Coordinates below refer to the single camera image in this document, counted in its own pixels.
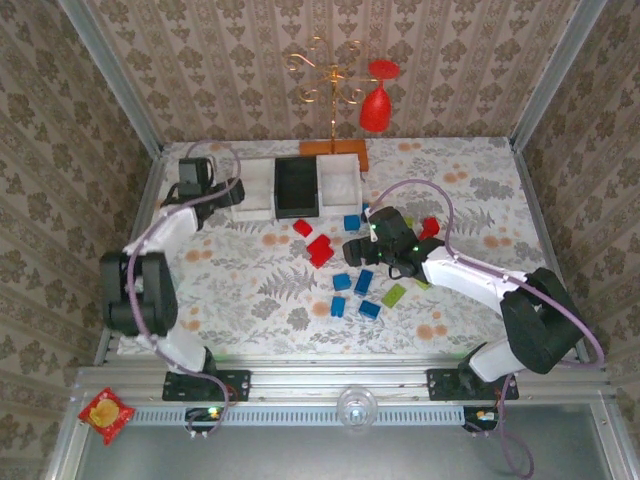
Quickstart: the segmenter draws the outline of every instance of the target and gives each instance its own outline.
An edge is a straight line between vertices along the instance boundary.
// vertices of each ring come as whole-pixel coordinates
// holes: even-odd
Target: red packet
[[[131,420],[135,411],[135,408],[127,407],[122,403],[107,387],[91,400],[89,405],[80,412],[78,418],[91,425],[102,435],[104,444],[109,445]]]

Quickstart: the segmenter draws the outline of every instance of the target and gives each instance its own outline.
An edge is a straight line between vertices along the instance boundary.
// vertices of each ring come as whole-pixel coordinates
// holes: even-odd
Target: cable
[[[202,145],[203,143],[211,143],[213,142],[213,140],[201,140],[199,142],[194,143],[193,145],[191,145],[191,147],[187,150],[187,154],[186,157],[189,158],[189,154],[191,153],[191,151],[198,145]],[[227,193],[229,193],[233,187],[235,187],[235,185],[238,183],[239,179],[240,179],[240,173],[241,173],[241,164],[240,164],[240,159],[238,158],[238,155],[231,149],[229,149],[231,151],[231,153],[233,154],[234,160],[237,164],[237,172],[235,174],[235,176],[233,177],[233,179],[231,180],[231,182],[229,182],[229,184],[227,185],[226,188],[224,188],[223,190],[213,193],[211,195],[207,195],[205,197],[201,197],[195,200],[190,200],[174,209],[172,209],[170,212],[164,212],[163,215],[156,221],[156,223],[154,223],[151,228],[149,228],[143,235],[142,238],[140,239],[140,241],[138,242],[137,246],[134,248],[133,252],[131,253],[131,256],[129,257],[129,263],[127,264],[127,289],[128,289],[128,295],[129,295],[129,302],[131,303],[131,310],[133,313],[133,319],[136,322],[136,325],[138,327],[138,330],[140,333],[142,333],[142,335],[144,335],[144,337],[146,338],[146,340],[151,344],[151,348],[153,350],[153,352],[160,357],[161,359],[163,359],[165,362],[167,362],[167,364],[169,364],[171,367],[173,367],[176,370],[179,370],[180,372],[186,374],[186,375],[190,375],[192,377],[196,377],[196,378],[203,378],[206,380],[210,380],[213,383],[215,383],[221,390],[222,390],[222,394],[224,397],[224,405],[222,407],[222,413],[220,415],[220,419],[218,420],[218,422],[215,424],[215,426],[209,431],[209,433],[213,433],[215,430],[218,429],[218,427],[222,424],[222,421],[224,420],[224,417],[227,414],[227,409],[229,408],[229,390],[227,389],[227,387],[225,386],[224,383],[222,383],[218,378],[214,377],[213,375],[209,375],[206,373],[202,373],[202,372],[196,372],[194,370],[190,370],[188,368],[183,367],[182,365],[178,365],[177,363],[174,362],[173,359],[171,359],[169,356],[167,356],[162,349],[158,346],[158,343],[156,342],[155,339],[153,339],[151,337],[151,332],[149,331],[149,329],[147,328],[146,324],[144,323],[144,319],[142,317],[142,312],[140,311],[140,304],[138,302],[138,297],[136,295],[136,289],[135,289],[135,278],[134,278],[134,267],[135,267],[135,263],[136,263],[136,259],[138,258],[138,255],[140,254],[140,251],[142,250],[142,248],[147,244],[147,242],[149,241],[150,238],[153,237],[153,235],[158,231],[158,229],[162,226],[162,224],[164,224],[164,222],[167,221],[167,219],[172,216],[175,215],[176,213],[187,209],[187,208],[191,208],[195,205],[198,205],[199,203],[204,203],[204,202],[209,202],[211,200],[215,200],[216,198],[220,198],[223,195],[226,195]]]
[[[569,310],[567,310],[564,306],[560,305],[557,301],[555,301],[553,298],[549,297],[548,295],[544,294],[543,292],[541,292],[540,290],[538,290],[535,287],[532,287],[531,285],[528,285],[527,283],[514,278],[508,274],[505,274],[504,272],[501,272],[499,270],[495,270],[491,267],[487,267],[486,265],[482,265],[479,263],[474,262],[472,259],[468,259],[463,257],[462,255],[460,255],[459,253],[457,253],[456,251],[453,250],[453,248],[451,247],[451,241],[450,241],[450,237],[451,237],[451,231],[453,230],[453,222],[454,222],[454,218],[455,218],[455,214],[454,214],[454,210],[453,210],[453,203],[451,202],[451,198],[449,198],[449,195],[447,195],[447,193],[437,184],[430,182],[429,180],[423,180],[421,178],[409,178],[407,180],[402,180],[394,185],[391,185],[389,188],[387,188],[384,192],[382,192],[382,194],[380,194],[380,196],[371,204],[371,211],[373,212],[375,210],[375,207],[378,206],[380,204],[380,202],[382,201],[382,199],[384,197],[386,197],[387,195],[389,195],[389,193],[391,193],[393,190],[402,187],[404,185],[410,184],[410,183],[418,183],[418,184],[422,184],[422,185],[427,185],[433,189],[435,189],[440,195],[442,195],[444,197],[444,199],[447,202],[447,205],[449,206],[449,223],[447,224],[447,229],[445,231],[444,234],[444,246],[447,249],[447,252],[449,253],[449,255],[451,255],[454,259],[456,259],[456,261],[460,262],[462,265],[466,265],[468,267],[474,268],[476,270],[479,270],[483,273],[487,273],[489,275],[492,275],[494,277],[498,277],[498,278],[504,278],[507,282],[511,282],[515,285],[518,285],[519,287],[527,290],[529,293],[535,295],[536,297],[538,297],[540,300],[542,300],[543,302],[545,302],[547,305],[555,308],[558,312],[560,312],[562,315],[564,315],[566,318],[568,318],[581,332],[582,334],[587,338],[587,340],[589,340],[589,343],[591,343],[591,345],[593,345],[593,348],[596,352],[596,356],[597,359],[595,362],[593,363],[588,363],[588,364],[580,364],[580,363],[576,363],[576,362],[560,362],[561,365],[565,365],[565,366],[570,366],[572,368],[602,368],[604,367],[604,351],[602,350],[602,347],[600,346],[600,343],[598,342],[598,340],[596,339],[596,337],[593,335],[593,333],[591,333],[591,331],[587,328],[587,326],[582,322],[582,320],[580,320],[578,317],[576,317],[573,313],[571,313]]]
[[[500,446],[502,447],[502,453],[504,455],[504,459],[507,461],[507,465],[509,465],[509,468],[514,473],[514,475],[516,475],[518,478],[528,480],[529,478],[533,477],[533,472],[535,470],[535,466],[533,463],[533,454],[531,453],[531,450],[529,450],[529,447],[527,446],[527,444],[522,438],[520,438],[519,436],[513,433],[509,433],[504,429],[504,415],[505,415],[504,401],[507,397],[507,391],[509,390],[509,384],[511,383],[512,379],[513,379],[513,373],[510,373],[509,375],[507,375],[507,378],[504,381],[504,385],[502,386],[502,392],[500,392],[500,402],[498,402],[498,431],[500,433]],[[507,445],[507,438],[517,443],[518,445],[520,445],[520,447],[524,450],[525,454],[527,455],[527,459],[529,460],[529,471],[527,473],[522,473],[516,468],[516,464],[513,461],[511,452],[509,451],[509,446]]]
[[[593,348],[595,349],[596,352],[596,356],[597,359],[595,362],[593,363],[589,363],[589,364],[579,364],[576,362],[560,362],[562,365],[565,366],[570,366],[572,368],[602,368],[604,366],[604,351],[602,350],[602,346],[600,346],[600,343],[598,342],[598,340],[595,338],[595,336],[593,335],[593,333],[591,333],[591,331],[587,328],[587,326],[578,318],[576,317],[573,313],[571,313],[569,310],[567,310],[565,307],[563,307],[562,305],[560,305],[558,302],[556,302],[554,299],[552,299],[551,297],[549,297],[548,295],[544,294],[543,292],[539,291],[538,289],[532,287],[531,285],[526,284],[525,282],[514,278],[508,274],[505,274],[504,272],[500,272],[499,270],[487,267],[486,265],[481,265],[478,264],[476,262],[474,262],[471,259],[467,259],[462,257],[459,253],[455,252],[453,250],[453,248],[451,247],[451,231],[453,230],[453,222],[455,219],[455,212],[453,210],[453,203],[451,202],[451,198],[449,198],[449,195],[447,195],[447,193],[437,184],[429,181],[429,180],[423,180],[420,178],[409,178],[407,180],[402,180],[394,185],[391,185],[389,188],[387,188],[384,192],[382,192],[382,194],[371,204],[371,212],[373,212],[375,210],[375,208],[380,204],[380,202],[382,202],[382,200],[389,195],[389,193],[391,193],[393,190],[400,188],[404,185],[410,184],[410,183],[417,183],[417,184],[421,184],[421,185],[427,185],[433,189],[435,189],[440,195],[442,195],[445,199],[445,201],[447,202],[447,206],[449,207],[449,222],[447,224],[447,229],[445,231],[445,235],[444,235],[444,246],[447,249],[447,252],[449,253],[449,255],[451,255],[456,261],[460,262],[463,265],[466,265],[468,267],[474,268],[476,270],[479,270],[483,273],[487,273],[489,275],[493,275],[495,277],[498,278],[504,278],[506,281],[514,283],[515,285],[518,285],[519,287],[527,290],[529,293],[535,295],[536,297],[538,297],[540,300],[542,300],[543,302],[545,302],[547,305],[555,308],[557,311],[559,311],[562,315],[564,315],[566,318],[568,318],[583,334],[584,336],[589,340],[589,342],[593,345]],[[509,375],[507,375],[506,380],[504,382],[504,385],[502,387],[502,392],[500,394],[500,401],[498,402],[498,432],[500,435],[500,446],[502,448],[502,453],[504,455],[504,458],[507,462],[507,465],[509,465],[509,468],[511,469],[511,471],[513,472],[514,475],[516,475],[518,478],[524,479],[524,480],[528,480],[531,477],[533,477],[533,473],[535,470],[534,467],[534,461],[533,461],[533,454],[531,453],[531,451],[529,450],[529,447],[527,446],[526,442],[520,438],[519,436],[507,432],[504,428],[504,417],[505,417],[505,398],[507,396],[507,390],[509,388],[509,383],[511,382],[511,380],[513,379],[513,373],[510,373]],[[529,470],[527,473],[522,473],[521,471],[519,471],[516,468],[515,462],[513,461],[513,457],[511,456],[511,452],[509,451],[508,448],[508,444],[507,444],[507,439],[511,440],[514,443],[517,443],[525,452],[527,459],[529,461]]]

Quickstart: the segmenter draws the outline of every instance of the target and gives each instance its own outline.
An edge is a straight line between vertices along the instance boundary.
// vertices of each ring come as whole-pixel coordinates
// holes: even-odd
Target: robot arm
[[[226,188],[229,181],[213,185],[213,175],[207,174],[207,159],[184,159],[180,161],[180,179],[170,191],[159,215],[167,216],[176,207],[199,197],[208,196]],[[177,189],[178,197],[172,194]],[[135,262],[135,287],[145,324],[151,332],[151,340],[138,331],[133,319],[128,297],[126,271],[129,258],[138,247],[146,231],[120,252],[106,253],[100,259],[103,282],[103,317],[107,327],[133,337],[145,348],[160,348],[171,360],[169,370],[182,373],[174,367],[180,365],[195,372],[215,374],[216,367],[211,352],[191,332],[176,325],[178,301],[169,270],[180,246],[200,230],[207,218],[217,208],[236,205],[244,199],[242,181],[228,194],[215,200],[184,208],[168,216],[153,236],[144,240]]]
[[[359,266],[361,259],[367,265],[385,263],[389,265],[391,278],[412,277],[456,290],[502,316],[507,337],[482,345],[465,359],[461,371],[470,368],[482,382],[492,382],[525,368],[548,373],[582,338],[582,332],[560,312],[507,282],[506,277],[499,278],[462,263],[461,258],[468,257],[457,252],[452,255],[441,240],[418,241],[395,208],[385,207],[373,213],[368,221],[375,241],[366,237],[345,243],[343,250],[349,265]],[[548,269],[524,273],[477,260],[473,263],[533,286],[578,314],[568,293]]]

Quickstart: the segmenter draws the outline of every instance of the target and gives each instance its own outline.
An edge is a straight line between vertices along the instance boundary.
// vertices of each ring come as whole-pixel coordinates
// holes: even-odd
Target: wall
[[[149,158],[53,1],[0,2],[0,478],[38,478]]]
[[[395,137],[509,135],[577,0],[89,0],[162,142],[327,138],[330,102],[300,100],[310,53],[328,38],[341,63],[347,41],[397,62],[388,82]],[[340,137],[361,137],[359,107],[339,106]]]
[[[640,3],[608,2],[525,148],[640,451]]]

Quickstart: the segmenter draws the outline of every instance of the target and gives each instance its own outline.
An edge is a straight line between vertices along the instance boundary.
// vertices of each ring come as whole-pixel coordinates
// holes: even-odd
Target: blue block
[[[360,230],[360,217],[358,215],[345,215],[344,229],[347,232],[357,232]]]
[[[333,297],[331,300],[331,316],[342,318],[346,300],[342,297]]]
[[[351,279],[346,273],[333,276],[333,288],[336,292],[351,288]]]
[[[354,292],[361,297],[364,297],[369,291],[369,284],[371,283],[371,279],[373,278],[373,272],[370,270],[362,270],[360,272],[360,277],[358,278],[358,282],[356,283],[356,288],[354,288]]]
[[[358,309],[360,315],[363,315],[371,320],[375,320],[378,318],[378,313],[380,313],[380,306],[375,303],[368,302],[363,300],[360,304],[360,308]]]

